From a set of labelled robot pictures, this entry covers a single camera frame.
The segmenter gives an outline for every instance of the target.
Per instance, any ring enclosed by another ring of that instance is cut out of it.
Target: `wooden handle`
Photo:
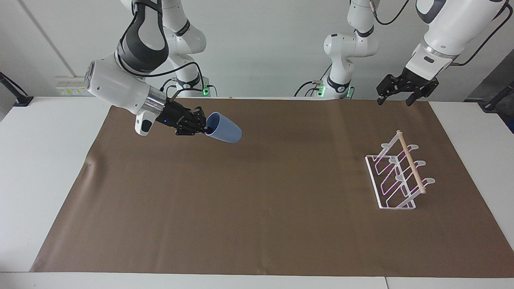
[[[403,132],[396,131],[398,134],[398,139],[400,140],[401,146],[403,148],[403,151],[405,152],[405,156],[407,157],[407,160],[409,161],[409,166],[411,167],[412,173],[414,174],[414,178],[416,179],[416,182],[418,184],[419,190],[422,194],[427,193],[427,190],[425,186],[423,185],[423,181],[421,180],[421,177],[419,176],[416,168],[416,164],[414,163],[414,160],[412,159],[411,152],[409,152],[409,147],[407,146],[407,143],[405,142],[405,139],[403,138]]]

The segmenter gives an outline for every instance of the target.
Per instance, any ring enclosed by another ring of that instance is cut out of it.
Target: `table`
[[[437,117],[514,248],[514,135],[473,103],[432,102]],[[36,98],[0,122],[0,288],[513,288],[514,279],[27,273],[109,105]]]

